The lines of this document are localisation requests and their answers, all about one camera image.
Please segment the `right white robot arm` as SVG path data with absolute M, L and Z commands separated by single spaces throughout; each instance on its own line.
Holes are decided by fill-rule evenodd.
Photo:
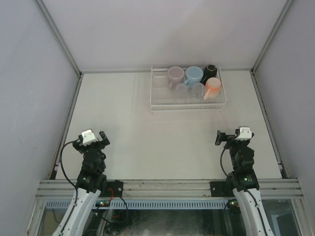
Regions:
M 217 131 L 215 145 L 225 143 L 220 154 L 220 168 L 226 176 L 228 192 L 233 194 L 240 208 L 248 236 L 272 236 L 274 233 L 268 222 L 262 204 L 260 186 L 253 169 L 254 150 L 248 145 L 254 137 L 251 128 L 240 126 L 234 134 Z M 223 155 L 228 150 L 233 171 L 227 173 L 223 167 Z

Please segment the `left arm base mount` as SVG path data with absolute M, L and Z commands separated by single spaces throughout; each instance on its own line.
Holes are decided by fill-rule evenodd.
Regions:
M 119 180 L 107 181 L 101 187 L 100 197 L 122 197 L 124 190 L 124 183 Z

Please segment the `aluminium frame post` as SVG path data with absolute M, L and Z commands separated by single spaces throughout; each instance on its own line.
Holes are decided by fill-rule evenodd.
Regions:
M 36 7 L 38 8 L 40 14 L 42 15 L 45 23 L 47 24 L 49 30 L 51 31 L 52 35 L 54 36 L 55 40 L 57 41 L 58 45 L 60 46 L 61 50 L 63 51 L 66 59 L 70 63 L 72 69 L 74 70 L 75 74 L 80 78 L 82 72 L 80 71 L 72 53 L 70 52 L 69 47 L 67 46 L 65 40 L 62 37 L 61 32 L 59 31 L 57 24 L 55 23 L 54 19 L 52 18 L 48 8 L 46 7 L 44 1 L 42 0 L 34 0 L 33 1 Z
M 254 73 L 258 69 L 258 67 L 261 64 L 267 50 L 269 49 L 271 43 L 273 42 L 277 32 L 279 31 L 283 21 L 285 20 L 287 14 L 289 13 L 289 11 L 290 11 L 290 9 L 294 3 L 295 3 L 295 0 L 286 0 L 285 1 L 285 4 L 284 4 L 282 10 L 280 11 L 280 14 L 278 15 L 278 17 L 277 17 L 277 19 L 276 19 L 268 37 L 267 37 L 267 39 L 266 39 L 262 49 L 260 50 L 260 52 L 258 54 L 257 59 L 255 60 L 255 62 L 253 64 L 253 67 L 251 69 L 252 73 Z

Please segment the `left aluminium frame post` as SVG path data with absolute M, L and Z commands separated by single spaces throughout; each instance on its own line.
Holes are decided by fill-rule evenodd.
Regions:
M 75 74 L 80 78 L 82 72 L 80 71 L 72 53 L 70 52 L 69 47 L 67 46 L 65 40 L 62 37 L 61 32 L 59 31 L 57 24 L 55 23 L 54 19 L 52 18 L 48 8 L 46 7 L 44 1 L 42 0 L 34 0 L 33 1 L 36 7 L 38 8 L 40 14 L 42 15 L 45 23 L 47 24 L 49 30 L 51 31 L 52 35 L 54 36 L 55 40 L 57 41 L 58 45 L 60 46 L 61 50 L 63 51 L 66 59 L 70 63 L 72 69 L 74 70 Z

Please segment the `aluminium front rail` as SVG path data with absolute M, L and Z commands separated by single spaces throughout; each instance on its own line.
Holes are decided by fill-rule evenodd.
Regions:
M 124 180 L 123 198 L 131 199 L 227 199 L 212 197 L 210 179 Z M 302 199 L 297 179 L 260 179 L 262 199 Z M 36 199 L 70 199 L 74 188 L 65 180 L 43 180 Z

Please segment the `clear glass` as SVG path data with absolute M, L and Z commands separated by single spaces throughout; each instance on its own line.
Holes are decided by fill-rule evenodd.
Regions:
M 189 96 L 188 86 L 184 83 L 179 83 L 175 87 L 174 98 L 175 99 L 187 99 Z
M 195 83 L 191 88 L 192 97 L 202 99 L 204 97 L 204 88 L 202 83 Z

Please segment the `black mug cream inside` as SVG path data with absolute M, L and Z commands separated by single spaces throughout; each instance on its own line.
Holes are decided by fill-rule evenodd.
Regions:
M 218 71 L 218 69 L 215 65 L 213 65 L 213 64 L 207 65 L 203 70 L 203 77 L 202 77 L 200 82 L 203 85 L 206 85 L 206 82 L 208 79 L 210 79 L 212 77 L 216 77 L 217 71 Z

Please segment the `pink ceramic mug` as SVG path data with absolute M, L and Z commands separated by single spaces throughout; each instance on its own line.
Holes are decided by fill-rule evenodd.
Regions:
M 209 78 L 205 84 L 205 94 L 203 99 L 215 99 L 220 93 L 221 90 L 221 81 L 218 78 L 212 77 Z

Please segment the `lilac ceramic mug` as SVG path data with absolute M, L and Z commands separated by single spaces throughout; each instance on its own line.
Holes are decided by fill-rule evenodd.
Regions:
M 167 70 L 168 86 L 173 90 L 177 84 L 183 83 L 185 72 L 178 66 L 173 66 Z

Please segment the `light blue mug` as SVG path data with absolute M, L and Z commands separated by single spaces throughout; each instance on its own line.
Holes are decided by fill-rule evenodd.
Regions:
M 188 67 L 185 71 L 184 83 L 191 88 L 194 84 L 199 83 L 203 77 L 203 70 L 197 66 Z

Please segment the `clear acrylic dish rack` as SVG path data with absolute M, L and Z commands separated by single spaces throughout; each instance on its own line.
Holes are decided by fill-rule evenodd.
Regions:
M 167 81 L 166 68 L 151 69 L 151 91 L 150 106 L 152 112 L 157 111 L 187 111 L 187 110 L 209 110 L 223 109 L 227 98 L 224 85 L 215 99 L 196 99 L 192 97 L 191 88 L 187 99 L 175 99 L 175 89 L 170 90 Z

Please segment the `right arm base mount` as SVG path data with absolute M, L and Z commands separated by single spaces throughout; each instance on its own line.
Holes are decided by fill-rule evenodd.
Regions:
M 233 197 L 233 185 L 228 181 L 211 181 L 210 190 L 212 197 Z

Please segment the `right aluminium frame post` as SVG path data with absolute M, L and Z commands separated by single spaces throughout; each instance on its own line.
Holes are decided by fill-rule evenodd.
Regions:
M 255 62 L 253 64 L 253 67 L 251 69 L 252 73 L 254 73 L 258 69 L 258 67 L 261 64 L 267 50 L 269 49 L 271 43 L 273 42 L 277 32 L 279 31 L 283 21 L 285 20 L 287 14 L 289 13 L 289 11 L 290 11 L 290 9 L 294 3 L 295 3 L 295 0 L 286 0 L 285 1 L 285 4 L 284 4 L 282 10 L 280 11 L 280 14 L 278 15 L 278 17 L 277 17 L 277 19 L 276 19 L 268 37 L 267 37 L 267 39 L 266 39 L 262 49 L 260 50 L 260 52 L 258 54 L 257 59 L 255 60 Z

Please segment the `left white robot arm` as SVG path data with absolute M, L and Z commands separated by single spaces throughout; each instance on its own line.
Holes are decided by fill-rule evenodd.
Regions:
M 61 170 L 66 180 L 74 187 L 74 194 L 63 219 L 53 232 L 54 236 L 81 236 L 96 199 L 106 190 L 106 155 L 102 150 L 110 142 L 104 131 L 100 131 L 99 136 L 96 137 L 90 129 L 83 131 L 76 140 L 65 143 L 60 151 Z M 63 150 L 69 144 L 83 155 L 76 183 L 68 178 L 63 166 Z

